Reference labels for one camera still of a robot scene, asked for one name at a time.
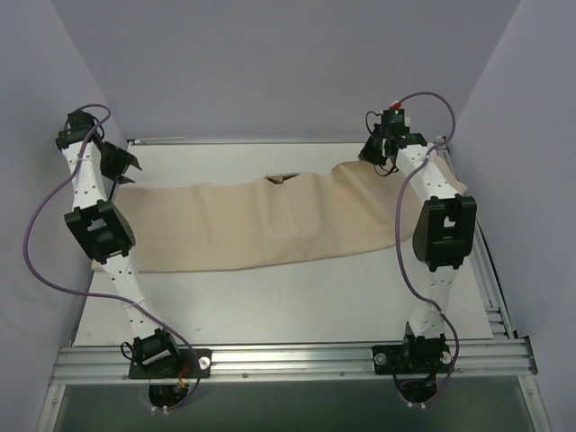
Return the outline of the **beige cloth wrap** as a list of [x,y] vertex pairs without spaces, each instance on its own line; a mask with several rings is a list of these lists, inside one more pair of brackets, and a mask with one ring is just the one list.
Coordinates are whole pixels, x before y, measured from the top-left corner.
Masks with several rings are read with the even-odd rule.
[[135,235],[139,272],[229,271],[392,247],[404,178],[380,177],[357,160],[282,185],[123,187],[113,202]]

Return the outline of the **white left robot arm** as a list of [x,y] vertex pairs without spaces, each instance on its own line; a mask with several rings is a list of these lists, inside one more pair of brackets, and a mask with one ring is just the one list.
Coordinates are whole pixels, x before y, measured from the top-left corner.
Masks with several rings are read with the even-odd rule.
[[109,276],[116,296],[123,302],[134,339],[122,344],[126,357],[147,372],[161,377],[175,375],[182,364],[181,354],[169,331],[149,317],[150,309],[131,259],[136,239],[130,224],[107,197],[103,179],[128,184],[129,167],[140,168],[138,159],[128,151],[105,140],[96,130],[97,119],[78,109],[67,116],[56,145],[65,157],[73,176],[72,210],[65,223],[87,256]]

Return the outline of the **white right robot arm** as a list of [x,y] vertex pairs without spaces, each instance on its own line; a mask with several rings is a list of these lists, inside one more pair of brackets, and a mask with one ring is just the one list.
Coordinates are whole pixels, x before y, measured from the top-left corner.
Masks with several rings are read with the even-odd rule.
[[[421,135],[369,133],[359,158],[373,165],[391,161],[405,175],[396,202],[394,235],[401,277],[417,299],[407,329],[415,338],[440,339],[451,326],[446,307],[452,284],[472,252],[477,203],[450,183],[437,164],[437,148]],[[409,188],[420,203],[411,241],[413,256],[422,270],[413,279],[408,275],[400,240],[401,206]]]

